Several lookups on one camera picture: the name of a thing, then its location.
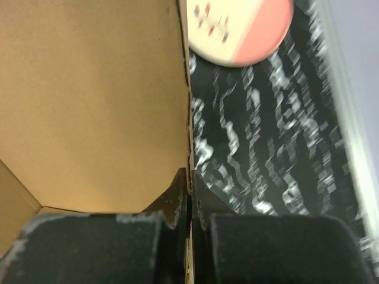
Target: cardboard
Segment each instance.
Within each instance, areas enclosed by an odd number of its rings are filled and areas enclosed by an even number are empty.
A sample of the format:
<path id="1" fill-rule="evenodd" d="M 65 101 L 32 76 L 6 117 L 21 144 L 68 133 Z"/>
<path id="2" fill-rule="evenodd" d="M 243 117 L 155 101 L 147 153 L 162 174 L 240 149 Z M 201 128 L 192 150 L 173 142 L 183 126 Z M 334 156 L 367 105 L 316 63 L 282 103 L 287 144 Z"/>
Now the cardboard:
<path id="1" fill-rule="evenodd" d="M 2 2 L 0 255 L 41 207 L 139 212 L 189 167 L 178 5 Z"/>

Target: gray surface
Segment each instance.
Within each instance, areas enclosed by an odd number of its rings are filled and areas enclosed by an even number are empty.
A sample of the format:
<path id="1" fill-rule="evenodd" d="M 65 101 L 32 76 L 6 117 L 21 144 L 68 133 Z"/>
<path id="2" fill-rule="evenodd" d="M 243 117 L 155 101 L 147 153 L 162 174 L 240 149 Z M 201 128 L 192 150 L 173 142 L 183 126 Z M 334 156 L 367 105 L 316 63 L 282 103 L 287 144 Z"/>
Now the gray surface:
<path id="1" fill-rule="evenodd" d="M 318 0 L 357 197 L 379 262 L 379 2 Z"/>

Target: cream section of plate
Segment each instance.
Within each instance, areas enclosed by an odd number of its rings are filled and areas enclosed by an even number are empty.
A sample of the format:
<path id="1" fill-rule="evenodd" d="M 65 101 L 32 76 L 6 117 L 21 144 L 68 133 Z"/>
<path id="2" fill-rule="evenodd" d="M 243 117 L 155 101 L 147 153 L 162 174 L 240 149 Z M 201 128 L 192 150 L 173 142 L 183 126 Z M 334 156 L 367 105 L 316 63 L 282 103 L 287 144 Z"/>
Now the cream section of plate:
<path id="1" fill-rule="evenodd" d="M 248 32 L 264 0 L 187 0 L 188 39 L 190 47 L 212 62 L 231 64 L 234 62 L 236 49 Z M 205 8 L 210 4 L 210 12 L 206 20 Z M 204 22 L 200 28 L 200 19 L 195 16 L 196 5 L 200 8 L 200 17 Z M 220 25 L 228 17 L 229 36 L 222 43 L 224 32 L 215 28 L 208 36 L 213 24 Z"/>

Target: black and white patterned tablecloth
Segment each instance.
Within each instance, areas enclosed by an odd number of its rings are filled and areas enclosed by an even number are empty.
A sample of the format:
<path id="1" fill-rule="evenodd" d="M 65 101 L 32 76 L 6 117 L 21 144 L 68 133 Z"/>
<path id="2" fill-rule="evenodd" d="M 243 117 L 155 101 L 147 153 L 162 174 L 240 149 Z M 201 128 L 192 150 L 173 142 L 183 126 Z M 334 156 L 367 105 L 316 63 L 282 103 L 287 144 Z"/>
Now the black and white patterned tablecloth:
<path id="1" fill-rule="evenodd" d="M 296 1 L 268 59 L 226 68 L 190 54 L 195 167 L 240 214 L 326 214 L 370 258 L 326 74 L 314 4 Z"/>

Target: brown cardboard panel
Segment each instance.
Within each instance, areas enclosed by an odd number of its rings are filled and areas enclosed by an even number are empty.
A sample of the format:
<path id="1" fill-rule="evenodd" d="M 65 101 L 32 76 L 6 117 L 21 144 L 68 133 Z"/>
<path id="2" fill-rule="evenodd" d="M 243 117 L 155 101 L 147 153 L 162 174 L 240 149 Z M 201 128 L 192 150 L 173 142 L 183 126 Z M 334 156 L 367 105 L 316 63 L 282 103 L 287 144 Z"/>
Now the brown cardboard panel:
<path id="1" fill-rule="evenodd" d="M 0 256 L 21 227 L 41 208 L 37 200 L 0 160 Z"/>
<path id="2" fill-rule="evenodd" d="M 76 213 L 76 212 L 57 209 L 57 208 L 51 208 L 51 207 L 42 207 L 41 210 L 39 210 L 38 215 L 42 215 L 42 214 L 69 214 L 69 213 Z"/>
<path id="3" fill-rule="evenodd" d="M 176 0 L 4 0 L 0 158 L 43 206 L 137 212 L 188 164 Z"/>

